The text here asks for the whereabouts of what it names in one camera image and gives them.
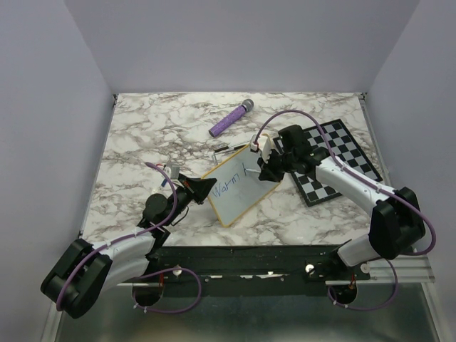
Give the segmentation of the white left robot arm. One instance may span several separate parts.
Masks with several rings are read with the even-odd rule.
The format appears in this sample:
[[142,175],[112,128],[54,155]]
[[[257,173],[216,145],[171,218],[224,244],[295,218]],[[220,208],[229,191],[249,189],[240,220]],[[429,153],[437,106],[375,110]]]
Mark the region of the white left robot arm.
[[215,178],[183,174],[177,181],[179,184],[169,197],[161,193],[148,197],[131,237],[96,244],[74,240],[41,283],[41,293],[71,318],[80,318],[103,291],[129,279],[153,280],[158,265],[149,256],[169,237],[166,226],[191,202],[203,204],[217,182]]

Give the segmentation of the white marker pen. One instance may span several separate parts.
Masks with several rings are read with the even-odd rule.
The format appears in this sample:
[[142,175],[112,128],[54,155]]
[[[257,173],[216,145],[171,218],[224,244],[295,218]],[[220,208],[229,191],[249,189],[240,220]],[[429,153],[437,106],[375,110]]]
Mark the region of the white marker pen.
[[261,174],[261,170],[245,169],[244,171],[246,174],[250,174],[250,175],[260,175]]

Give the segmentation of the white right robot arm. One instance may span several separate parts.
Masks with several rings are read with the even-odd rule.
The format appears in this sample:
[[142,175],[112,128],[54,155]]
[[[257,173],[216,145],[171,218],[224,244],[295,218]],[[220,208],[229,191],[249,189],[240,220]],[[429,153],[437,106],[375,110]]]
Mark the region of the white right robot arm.
[[373,259],[392,260],[424,237],[425,225],[412,190],[395,190],[374,182],[329,149],[312,147],[298,125],[280,130],[279,137],[281,152],[264,135],[255,135],[250,141],[251,151],[259,156],[259,180],[280,182],[286,173],[300,172],[332,187],[370,215],[369,232],[342,244],[325,261],[332,277],[344,279],[354,266]]

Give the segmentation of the yellow framed whiteboard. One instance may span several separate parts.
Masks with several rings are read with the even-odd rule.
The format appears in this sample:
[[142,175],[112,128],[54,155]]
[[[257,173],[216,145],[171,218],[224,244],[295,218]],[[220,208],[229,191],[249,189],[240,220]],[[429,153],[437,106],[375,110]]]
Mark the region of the yellow framed whiteboard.
[[245,173],[245,169],[260,170],[258,158],[247,144],[202,176],[217,179],[208,200],[223,227],[229,227],[279,186]]

